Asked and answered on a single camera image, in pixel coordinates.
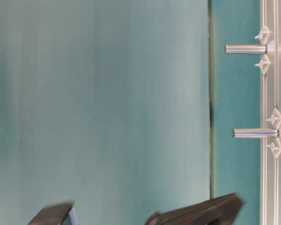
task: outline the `teal wall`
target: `teal wall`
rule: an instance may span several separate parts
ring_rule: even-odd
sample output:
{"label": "teal wall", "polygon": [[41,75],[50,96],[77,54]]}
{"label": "teal wall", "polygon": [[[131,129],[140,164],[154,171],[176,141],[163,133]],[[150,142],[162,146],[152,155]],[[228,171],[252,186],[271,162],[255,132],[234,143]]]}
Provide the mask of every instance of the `teal wall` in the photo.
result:
{"label": "teal wall", "polygon": [[236,225],[259,224],[259,140],[233,139],[232,128],[260,127],[257,55],[226,55],[224,46],[258,44],[258,0],[210,0],[212,196],[245,200]]}
{"label": "teal wall", "polygon": [[207,1],[0,0],[0,225],[208,199],[207,41]]}

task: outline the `teal backdrop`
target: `teal backdrop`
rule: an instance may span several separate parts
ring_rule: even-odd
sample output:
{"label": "teal backdrop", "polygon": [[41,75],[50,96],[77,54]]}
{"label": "teal backdrop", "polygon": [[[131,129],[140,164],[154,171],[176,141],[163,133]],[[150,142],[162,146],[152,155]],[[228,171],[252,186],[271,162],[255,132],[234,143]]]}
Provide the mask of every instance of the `teal backdrop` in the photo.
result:
{"label": "teal backdrop", "polygon": [[238,192],[235,224],[259,224],[260,143],[233,139],[232,128],[260,127],[258,55],[226,55],[224,46],[259,44],[259,0],[210,0],[212,196]]}

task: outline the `cylindrical metal rod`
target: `cylindrical metal rod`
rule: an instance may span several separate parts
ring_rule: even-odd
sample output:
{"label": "cylindrical metal rod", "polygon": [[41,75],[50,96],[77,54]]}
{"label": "cylindrical metal rod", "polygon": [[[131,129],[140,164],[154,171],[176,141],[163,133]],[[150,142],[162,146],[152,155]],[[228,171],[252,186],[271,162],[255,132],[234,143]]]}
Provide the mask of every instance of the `cylindrical metal rod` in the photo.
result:
{"label": "cylindrical metal rod", "polygon": [[226,45],[226,54],[264,54],[265,45]]}
{"label": "cylindrical metal rod", "polygon": [[234,128],[232,134],[234,138],[266,138],[277,137],[278,131],[271,128]]}

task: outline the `diamond-shaped bracket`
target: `diamond-shaped bracket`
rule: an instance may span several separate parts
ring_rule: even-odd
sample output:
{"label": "diamond-shaped bracket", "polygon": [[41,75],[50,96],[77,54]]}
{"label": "diamond-shaped bracket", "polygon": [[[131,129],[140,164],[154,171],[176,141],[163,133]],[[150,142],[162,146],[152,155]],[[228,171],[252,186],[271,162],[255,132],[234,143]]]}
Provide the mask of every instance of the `diamond-shaped bracket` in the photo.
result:
{"label": "diamond-shaped bracket", "polygon": [[277,137],[275,140],[267,145],[268,148],[272,151],[274,158],[277,158],[281,153],[281,141]]}
{"label": "diamond-shaped bracket", "polygon": [[267,43],[269,33],[269,29],[265,25],[263,25],[260,33],[255,37],[255,39],[260,40],[260,42],[265,45]]}
{"label": "diamond-shaped bracket", "polygon": [[260,62],[258,64],[255,64],[256,67],[260,68],[260,71],[263,75],[266,74],[269,65],[270,65],[270,60],[268,59],[268,57],[266,55],[263,55],[261,57]]}
{"label": "diamond-shaped bracket", "polygon": [[274,108],[271,117],[267,121],[271,122],[274,128],[279,129],[281,125],[281,113],[277,108]]}

